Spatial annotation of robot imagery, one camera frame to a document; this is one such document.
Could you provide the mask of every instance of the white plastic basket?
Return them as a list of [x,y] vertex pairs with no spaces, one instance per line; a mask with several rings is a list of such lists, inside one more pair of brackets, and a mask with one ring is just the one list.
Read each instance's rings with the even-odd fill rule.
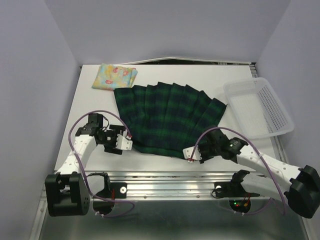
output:
[[228,82],[223,88],[248,138],[262,139],[294,130],[293,121],[266,79],[257,77]]

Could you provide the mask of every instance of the gray wall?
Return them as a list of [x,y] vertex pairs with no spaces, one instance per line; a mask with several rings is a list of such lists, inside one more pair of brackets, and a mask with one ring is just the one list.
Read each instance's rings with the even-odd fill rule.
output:
[[0,1],[0,239],[29,239],[79,76],[43,0]]
[[82,64],[178,56],[256,62],[290,0],[45,0]]
[[[292,164],[320,173],[320,1],[292,0],[257,63],[293,117],[282,136]],[[320,237],[320,210],[313,218]]]

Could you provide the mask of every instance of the white table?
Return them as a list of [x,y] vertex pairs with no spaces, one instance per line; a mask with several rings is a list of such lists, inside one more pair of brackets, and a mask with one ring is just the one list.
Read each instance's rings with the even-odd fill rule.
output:
[[[223,85],[230,81],[251,78],[248,65],[125,65],[138,70],[135,85],[156,85],[157,82],[167,84],[190,85],[197,90],[204,90],[211,98],[217,98],[225,104],[228,103],[224,94]],[[65,127],[64,136],[59,150],[55,170],[59,169],[70,152],[68,133],[74,122],[83,114],[93,110],[108,110],[119,115],[114,93],[107,90],[91,88],[99,65],[83,65],[76,88],[72,107]],[[114,117],[105,115],[111,124],[120,124]],[[86,124],[87,118],[76,127]],[[234,113],[230,106],[219,124],[241,132]],[[224,131],[229,138],[235,137],[233,133]],[[272,157],[275,151],[270,138],[253,141],[258,149]],[[120,171],[120,172],[237,172],[240,169],[250,168],[237,165],[221,157],[189,164],[186,160],[151,154],[142,154],[135,150],[123,151],[122,155],[104,152],[99,145],[92,153],[86,166],[86,171]]]

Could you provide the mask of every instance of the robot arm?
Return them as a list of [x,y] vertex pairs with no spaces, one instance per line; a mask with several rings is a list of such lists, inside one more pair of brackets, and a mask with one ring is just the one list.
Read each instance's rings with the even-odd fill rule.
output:
[[[265,154],[259,156],[246,141],[237,137],[228,139],[220,129],[209,132],[206,140],[206,143],[199,144],[196,148],[193,160],[199,160],[203,164],[215,156],[222,156],[260,173],[258,175],[240,170],[229,182],[215,182],[217,198],[235,199],[250,193],[252,197],[262,195],[280,200],[279,192],[261,160],[263,156],[280,191],[286,197],[286,204],[302,217],[313,217],[320,206],[320,177],[314,168],[308,165],[304,168],[289,165]],[[183,150],[186,159],[191,157],[193,149],[194,147],[189,147]]]
[[[86,167],[91,153],[98,144],[104,145],[105,152],[114,154],[122,154],[123,150],[131,150],[132,148],[131,138],[127,136],[124,126],[110,125],[109,129],[103,130],[103,120],[101,114],[89,114],[88,123],[80,127],[75,134],[73,147],[81,158],[83,168]],[[97,178],[101,178],[101,176],[104,177],[104,181],[97,181]],[[103,188],[110,192],[108,174],[96,174],[89,180],[98,182],[97,189],[91,189],[93,192],[96,193]],[[55,174],[49,174],[46,177],[44,184],[50,216],[87,214],[91,196],[73,151],[69,153]]]

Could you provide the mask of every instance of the green plaid skirt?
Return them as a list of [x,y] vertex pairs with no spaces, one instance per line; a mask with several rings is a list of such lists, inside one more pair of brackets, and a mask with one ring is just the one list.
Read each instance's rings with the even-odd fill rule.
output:
[[158,82],[113,92],[133,147],[145,154],[183,159],[182,150],[194,146],[208,127],[217,126],[226,110],[224,103],[189,85]]

